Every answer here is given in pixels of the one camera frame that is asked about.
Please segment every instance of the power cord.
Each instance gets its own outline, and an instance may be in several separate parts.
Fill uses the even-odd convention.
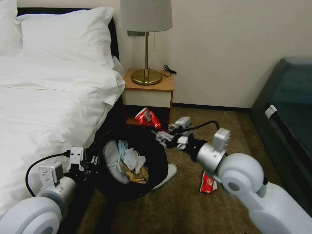
[[[61,154],[54,154],[54,155],[51,155],[51,156],[47,156],[47,157],[45,157],[45,158],[42,158],[42,159],[40,159],[40,160],[34,162],[34,163],[28,168],[28,170],[27,170],[27,172],[26,172],[26,175],[25,175],[25,183],[26,183],[26,187],[27,187],[28,191],[30,192],[30,194],[31,194],[33,197],[35,197],[36,195],[33,193],[32,189],[30,188],[29,183],[28,183],[28,176],[29,176],[30,170],[31,170],[36,164],[38,164],[38,163],[40,163],[40,162],[42,162],[42,161],[44,161],[44,160],[46,160],[46,159],[50,159],[50,158],[54,158],[54,157],[58,157],[58,156],[66,156],[67,158],[69,158],[70,155],[71,155],[71,151],[70,151],[70,150],[67,150],[66,152],[61,153]]]
[[[163,66],[163,69],[164,69],[165,71],[170,72],[170,75],[166,75],[166,74],[164,74],[164,73],[161,73],[162,75],[164,75],[164,76],[166,76],[166,77],[171,76],[171,74],[173,74],[173,75],[177,75],[177,74],[178,74],[176,71],[171,70],[171,69],[168,67],[168,65],[166,65],[166,64]]]
[[[183,129],[182,131],[180,131],[180,133],[187,132],[187,131],[193,131],[193,130],[199,129],[199,128],[203,127],[203,126],[206,126],[206,125],[212,124],[212,123],[215,124],[215,126],[217,127],[217,130],[220,129],[219,123],[216,120],[211,120],[211,121],[205,122],[205,123],[200,124],[200,125],[198,125],[196,127],[193,127],[193,128]]]

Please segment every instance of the nightstand drawer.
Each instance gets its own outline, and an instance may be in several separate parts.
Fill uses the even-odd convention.
[[[171,92],[145,91],[126,89],[123,92],[123,103],[135,106],[169,107]]]

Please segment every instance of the red wrapper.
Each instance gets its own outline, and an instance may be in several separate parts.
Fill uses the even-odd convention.
[[[201,183],[201,192],[212,193],[217,189],[217,182],[215,182],[212,178],[204,174],[202,175],[202,183]]]
[[[136,115],[135,119],[139,124],[162,130],[161,124],[156,115],[146,107]]]

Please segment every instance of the wooden nightstand top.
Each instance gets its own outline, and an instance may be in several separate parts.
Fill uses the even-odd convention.
[[[162,76],[162,81],[153,85],[140,85],[136,84],[131,80],[131,74],[136,69],[128,69],[124,75],[124,81],[126,82],[125,89],[139,89],[139,90],[153,90],[153,91],[173,91],[173,75],[169,77]],[[160,71],[161,73],[167,74],[168,71]]]

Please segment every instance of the lampshade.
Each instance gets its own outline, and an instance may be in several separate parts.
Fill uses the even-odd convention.
[[[172,28],[171,0],[120,0],[121,27],[136,32]]]

